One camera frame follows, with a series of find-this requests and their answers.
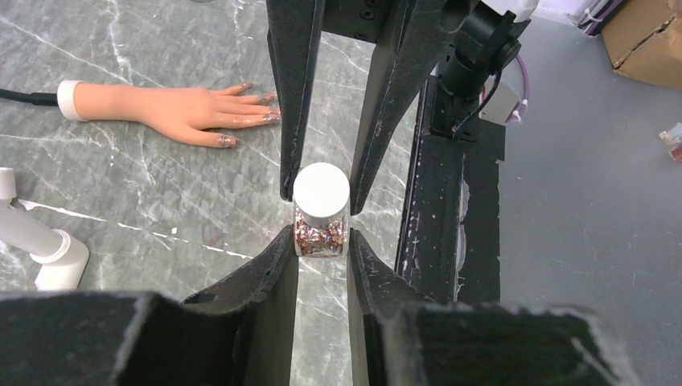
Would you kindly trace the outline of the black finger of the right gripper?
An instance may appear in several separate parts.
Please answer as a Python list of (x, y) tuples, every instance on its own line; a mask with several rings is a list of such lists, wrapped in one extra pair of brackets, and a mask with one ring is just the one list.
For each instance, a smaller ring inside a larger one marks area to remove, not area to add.
[(392, 135), (475, 1), (395, 1), (372, 53), (351, 166), (351, 214), (364, 208)]
[(293, 198), (310, 111), (325, 2), (267, 1), (267, 40), (281, 110), (280, 196)]

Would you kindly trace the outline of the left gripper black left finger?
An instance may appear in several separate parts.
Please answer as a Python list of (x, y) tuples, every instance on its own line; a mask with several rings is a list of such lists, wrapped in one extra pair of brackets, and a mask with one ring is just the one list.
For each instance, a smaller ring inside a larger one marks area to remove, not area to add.
[(4, 292), (4, 385), (286, 385), (298, 259), (291, 227), (177, 302), (153, 291)]

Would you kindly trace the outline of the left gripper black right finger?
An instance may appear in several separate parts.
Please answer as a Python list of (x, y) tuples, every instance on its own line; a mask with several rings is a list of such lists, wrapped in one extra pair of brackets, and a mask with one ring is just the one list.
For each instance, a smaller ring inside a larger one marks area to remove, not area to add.
[(356, 385), (639, 385), (624, 342), (592, 310), (441, 305), (351, 230), (347, 300)]

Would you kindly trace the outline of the glitter nail polish bottle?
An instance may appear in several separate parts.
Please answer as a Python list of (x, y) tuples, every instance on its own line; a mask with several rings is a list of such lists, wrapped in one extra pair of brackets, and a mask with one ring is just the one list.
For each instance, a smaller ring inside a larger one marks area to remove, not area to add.
[(293, 186), (294, 247), (299, 257), (335, 258), (346, 252), (350, 185), (328, 162), (302, 168)]

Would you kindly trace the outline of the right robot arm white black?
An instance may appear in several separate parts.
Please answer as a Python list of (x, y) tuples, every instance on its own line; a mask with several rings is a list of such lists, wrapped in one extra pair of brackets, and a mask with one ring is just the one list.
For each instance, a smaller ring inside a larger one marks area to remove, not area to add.
[(528, 14), (489, 1), (269, 1), (267, 40), (281, 106), (280, 196), (293, 198), (323, 32), (372, 43), (351, 165), (351, 211), (359, 214), (388, 144), (422, 85), (438, 71), (439, 133), (474, 118), (488, 76), (517, 56)]

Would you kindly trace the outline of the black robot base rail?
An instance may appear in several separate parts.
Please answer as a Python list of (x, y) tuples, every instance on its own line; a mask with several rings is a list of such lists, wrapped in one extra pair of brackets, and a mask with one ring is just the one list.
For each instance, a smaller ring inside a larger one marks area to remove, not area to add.
[(497, 302), (505, 128), (476, 119), (461, 140), (437, 135), (437, 90), (430, 76), (419, 96), (395, 270), (436, 302)]

